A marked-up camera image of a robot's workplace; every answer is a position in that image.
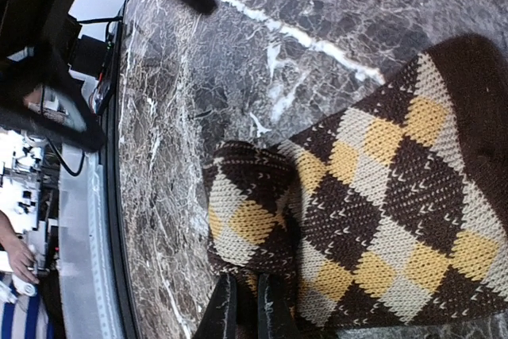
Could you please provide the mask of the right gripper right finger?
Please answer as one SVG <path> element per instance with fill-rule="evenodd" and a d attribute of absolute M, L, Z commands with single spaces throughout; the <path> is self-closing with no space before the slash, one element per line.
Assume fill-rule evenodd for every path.
<path fill-rule="evenodd" d="M 276 275 L 258 279 L 257 327 L 259 339 L 302 339 L 284 298 L 283 281 Z"/>

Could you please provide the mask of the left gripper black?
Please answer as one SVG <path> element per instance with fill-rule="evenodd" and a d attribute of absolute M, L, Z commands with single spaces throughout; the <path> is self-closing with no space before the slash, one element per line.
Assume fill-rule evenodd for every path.
<path fill-rule="evenodd" d="M 1 127 L 97 152 L 106 135 L 67 65 L 74 1 L 1 0 Z"/>

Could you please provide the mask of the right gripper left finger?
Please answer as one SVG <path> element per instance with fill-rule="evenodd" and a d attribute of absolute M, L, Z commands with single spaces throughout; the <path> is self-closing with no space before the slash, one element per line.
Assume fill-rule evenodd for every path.
<path fill-rule="evenodd" d="M 235 339 L 237 328 L 237 281 L 222 274 L 210 297 L 194 339 Z"/>

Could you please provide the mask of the brown argyle sock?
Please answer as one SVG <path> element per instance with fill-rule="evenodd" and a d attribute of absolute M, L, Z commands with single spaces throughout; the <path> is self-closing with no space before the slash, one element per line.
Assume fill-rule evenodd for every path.
<path fill-rule="evenodd" d="M 479 34 L 419 52 L 352 106 L 202 169 L 238 335 L 279 278 L 298 330 L 430 326 L 507 309 L 507 62 Z"/>

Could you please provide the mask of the person forearm in background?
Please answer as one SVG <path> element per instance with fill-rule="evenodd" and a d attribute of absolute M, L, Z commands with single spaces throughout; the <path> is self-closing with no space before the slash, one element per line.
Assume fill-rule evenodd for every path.
<path fill-rule="evenodd" d="M 0 239 L 1 246 L 7 251 L 11 251 L 19 244 L 19 239 L 15 233 L 9 218 L 0 211 Z"/>

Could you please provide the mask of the person hand in background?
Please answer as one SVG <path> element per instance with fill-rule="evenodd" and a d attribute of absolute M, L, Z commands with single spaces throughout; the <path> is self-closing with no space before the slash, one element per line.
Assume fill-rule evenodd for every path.
<path fill-rule="evenodd" d="M 7 252 L 13 273 L 27 283 L 38 284 L 39 279 L 30 270 L 35 257 L 29 247 L 17 236 L 6 239 L 2 246 Z"/>

